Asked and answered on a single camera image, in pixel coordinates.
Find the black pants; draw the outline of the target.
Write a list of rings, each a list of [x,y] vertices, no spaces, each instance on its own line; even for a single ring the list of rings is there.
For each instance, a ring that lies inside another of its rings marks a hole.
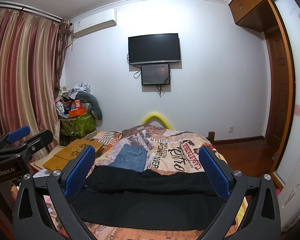
[[[159,174],[97,166],[70,201],[85,221],[145,230],[205,230],[225,201],[205,172]]]

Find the bamboo lap desk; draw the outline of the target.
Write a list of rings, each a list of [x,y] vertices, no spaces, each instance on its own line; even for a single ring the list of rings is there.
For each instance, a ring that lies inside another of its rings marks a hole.
[[[49,171],[62,170],[67,163],[75,159],[85,146],[92,146],[95,149],[93,160],[97,158],[97,154],[101,152],[104,143],[92,140],[76,139],[68,146],[56,146],[46,157],[30,163],[37,171],[47,169]]]

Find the green patterned storage box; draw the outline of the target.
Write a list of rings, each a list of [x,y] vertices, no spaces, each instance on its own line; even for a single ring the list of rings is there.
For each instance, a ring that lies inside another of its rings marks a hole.
[[[62,135],[85,137],[96,129],[95,119],[92,114],[85,113],[73,118],[60,119]]]

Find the white appliance with stickers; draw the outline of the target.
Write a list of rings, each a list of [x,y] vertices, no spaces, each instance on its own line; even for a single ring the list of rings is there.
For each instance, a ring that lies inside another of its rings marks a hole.
[[[281,231],[287,231],[300,219],[300,157],[285,187],[277,197]]]

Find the orange box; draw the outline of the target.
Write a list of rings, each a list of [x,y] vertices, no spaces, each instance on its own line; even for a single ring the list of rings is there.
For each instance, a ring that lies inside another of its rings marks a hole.
[[[69,117],[73,118],[79,115],[83,115],[87,112],[87,110],[85,108],[75,108],[69,111]]]

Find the pile of clothes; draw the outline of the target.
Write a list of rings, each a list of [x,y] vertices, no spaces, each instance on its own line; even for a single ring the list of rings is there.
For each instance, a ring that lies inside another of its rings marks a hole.
[[[80,82],[78,84],[75,84],[72,87],[69,87],[69,85],[63,86],[57,96],[57,99],[61,98],[68,98],[75,100],[77,93],[79,92],[90,92],[90,85],[86,82]]]

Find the grey plush toy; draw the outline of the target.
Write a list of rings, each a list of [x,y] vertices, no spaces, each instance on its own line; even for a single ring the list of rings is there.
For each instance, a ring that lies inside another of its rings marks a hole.
[[[93,94],[78,92],[75,99],[90,104],[91,107],[89,108],[89,111],[93,114],[93,116],[98,120],[103,119],[101,107],[97,98]]]

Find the red gold striped curtain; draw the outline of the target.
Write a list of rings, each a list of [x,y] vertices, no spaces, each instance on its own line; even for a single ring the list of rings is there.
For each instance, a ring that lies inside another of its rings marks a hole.
[[[53,133],[48,155],[59,144],[55,100],[70,36],[70,21],[57,23],[29,12],[0,8],[0,136],[23,126],[30,135]]]

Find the folded blue jeans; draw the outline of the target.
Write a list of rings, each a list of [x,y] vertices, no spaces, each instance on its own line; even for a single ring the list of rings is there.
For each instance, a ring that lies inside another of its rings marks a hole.
[[[142,172],[147,159],[147,150],[143,146],[134,147],[124,144],[115,160],[109,165]]]

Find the newspaper print bed cover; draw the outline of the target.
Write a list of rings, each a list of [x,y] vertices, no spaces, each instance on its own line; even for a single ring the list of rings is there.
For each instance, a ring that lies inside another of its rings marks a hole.
[[[109,166],[124,144],[143,146],[147,150],[143,171],[153,170],[163,175],[204,172],[199,162],[199,149],[211,145],[202,135],[152,125],[135,126],[122,132],[96,131],[85,139],[104,143],[101,155],[95,160],[87,178],[95,167]],[[145,230],[83,222],[96,239],[197,239],[204,231]]]

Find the white air conditioner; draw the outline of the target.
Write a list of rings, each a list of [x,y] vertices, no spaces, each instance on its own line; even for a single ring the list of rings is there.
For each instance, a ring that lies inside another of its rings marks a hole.
[[[90,12],[73,19],[73,36],[82,36],[107,29],[117,25],[117,11],[115,9],[101,12]]]

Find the brown wooden door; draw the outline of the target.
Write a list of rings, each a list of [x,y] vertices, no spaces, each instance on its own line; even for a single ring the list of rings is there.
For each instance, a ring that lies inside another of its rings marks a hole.
[[[270,59],[271,100],[266,143],[274,150],[280,148],[288,111],[288,63],[278,27],[266,32]]]

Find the wooden overhead cabinet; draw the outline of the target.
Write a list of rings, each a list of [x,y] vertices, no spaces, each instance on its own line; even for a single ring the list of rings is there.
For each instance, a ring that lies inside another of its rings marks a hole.
[[[236,25],[264,32],[278,25],[270,0],[231,0],[229,7]]]

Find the white wall socket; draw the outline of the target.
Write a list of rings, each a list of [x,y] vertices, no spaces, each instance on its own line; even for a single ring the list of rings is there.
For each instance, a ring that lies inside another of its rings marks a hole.
[[[228,130],[228,132],[229,132],[229,133],[232,133],[232,132],[233,132],[233,130],[234,130],[234,128],[233,128],[233,127],[229,127],[229,130]]]

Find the small black wall monitor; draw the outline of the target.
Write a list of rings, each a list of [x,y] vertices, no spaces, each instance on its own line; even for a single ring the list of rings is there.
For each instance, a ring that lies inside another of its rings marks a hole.
[[[146,64],[141,66],[141,84],[143,86],[169,85],[170,81],[169,64]]]

